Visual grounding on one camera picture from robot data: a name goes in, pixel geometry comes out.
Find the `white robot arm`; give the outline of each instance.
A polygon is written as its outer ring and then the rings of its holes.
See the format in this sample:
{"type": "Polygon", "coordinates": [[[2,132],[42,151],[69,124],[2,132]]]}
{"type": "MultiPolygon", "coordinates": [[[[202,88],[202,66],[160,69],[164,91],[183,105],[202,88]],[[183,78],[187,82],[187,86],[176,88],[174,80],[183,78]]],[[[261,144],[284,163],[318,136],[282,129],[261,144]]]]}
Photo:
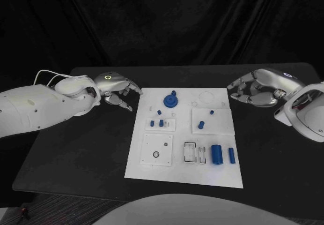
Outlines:
{"type": "Polygon", "coordinates": [[[130,89],[140,94],[143,92],[136,83],[118,73],[104,73],[95,80],[87,75],[61,76],[66,78],[52,88],[35,85],[35,82],[32,86],[0,93],[0,138],[45,129],[72,116],[87,114],[100,105],[101,96],[105,96],[107,103],[133,111],[113,91],[120,91],[124,95],[130,89]]]}
{"type": "Polygon", "coordinates": [[[234,99],[258,107],[272,107],[282,98],[287,103],[275,111],[275,119],[311,140],[324,142],[324,82],[306,86],[288,73],[265,68],[252,71],[232,82],[228,89],[238,87],[231,95],[234,99]],[[244,89],[251,84],[251,95],[244,89]],[[274,88],[274,92],[261,92],[262,87],[274,88]]]}

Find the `dark background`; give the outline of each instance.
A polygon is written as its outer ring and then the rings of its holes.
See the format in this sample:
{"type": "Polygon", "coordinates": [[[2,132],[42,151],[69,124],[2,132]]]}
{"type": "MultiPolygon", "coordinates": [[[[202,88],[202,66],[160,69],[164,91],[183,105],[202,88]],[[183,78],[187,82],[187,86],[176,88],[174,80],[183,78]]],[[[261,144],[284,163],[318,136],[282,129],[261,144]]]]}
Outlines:
{"type": "MultiPolygon", "coordinates": [[[[324,78],[323,24],[317,0],[3,0],[0,91],[94,66],[308,62],[324,78]]],[[[32,197],[12,182],[36,135],[0,140],[0,207],[32,197]]]]}

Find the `silver robot hand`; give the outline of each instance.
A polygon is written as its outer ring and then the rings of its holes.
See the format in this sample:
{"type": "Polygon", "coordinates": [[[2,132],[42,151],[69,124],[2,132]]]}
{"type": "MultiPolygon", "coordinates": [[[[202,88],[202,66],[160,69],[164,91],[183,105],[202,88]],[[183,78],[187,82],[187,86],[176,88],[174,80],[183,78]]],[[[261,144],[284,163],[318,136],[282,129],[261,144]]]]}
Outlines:
{"type": "Polygon", "coordinates": [[[275,69],[258,69],[236,79],[228,86],[228,89],[238,87],[238,92],[231,97],[258,107],[272,107],[278,100],[284,98],[288,101],[297,92],[306,87],[304,83],[288,73],[275,69]],[[244,94],[244,90],[251,84],[251,95],[244,94]],[[274,88],[274,92],[261,92],[262,87],[274,88]]]}
{"type": "Polygon", "coordinates": [[[120,94],[127,96],[130,90],[134,90],[143,95],[141,89],[137,84],[115,72],[101,74],[95,79],[95,84],[100,89],[100,94],[105,96],[105,102],[111,105],[120,105],[127,110],[133,111],[131,106],[120,99],[118,95],[113,93],[118,91],[120,94]]]}

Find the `carpet floor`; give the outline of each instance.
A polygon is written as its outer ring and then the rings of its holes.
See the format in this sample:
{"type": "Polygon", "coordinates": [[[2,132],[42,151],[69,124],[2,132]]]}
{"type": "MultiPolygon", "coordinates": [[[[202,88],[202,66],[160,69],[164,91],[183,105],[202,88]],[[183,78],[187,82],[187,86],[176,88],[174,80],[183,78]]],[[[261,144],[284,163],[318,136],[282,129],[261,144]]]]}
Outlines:
{"type": "MultiPolygon", "coordinates": [[[[124,202],[64,195],[38,194],[20,208],[9,208],[0,225],[91,225],[124,202]],[[20,223],[22,208],[29,210],[30,220],[20,223]]],[[[288,218],[301,225],[324,225],[324,221],[288,218]]]]}

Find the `black table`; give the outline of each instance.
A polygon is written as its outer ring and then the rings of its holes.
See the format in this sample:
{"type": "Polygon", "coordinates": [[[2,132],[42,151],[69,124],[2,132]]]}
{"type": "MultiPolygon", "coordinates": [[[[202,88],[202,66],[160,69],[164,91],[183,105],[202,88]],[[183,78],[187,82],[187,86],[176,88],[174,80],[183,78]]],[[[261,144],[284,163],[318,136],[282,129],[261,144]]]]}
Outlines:
{"type": "MultiPolygon", "coordinates": [[[[71,75],[95,78],[117,71],[141,87],[223,88],[249,71],[271,67],[306,84],[318,83],[307,63],[186,66],[87,67],[71,75]]],[[[134,201],[185,193],[245,203],[282,216],[324,219],[324,143],[304,138],[274,119],[280,108],[257,108],[231,100],[244,189],[126,179],[138,95],[124,100],[128,112],[102,102],[91,112],[42,130],[13,189],[134,201]]]]}

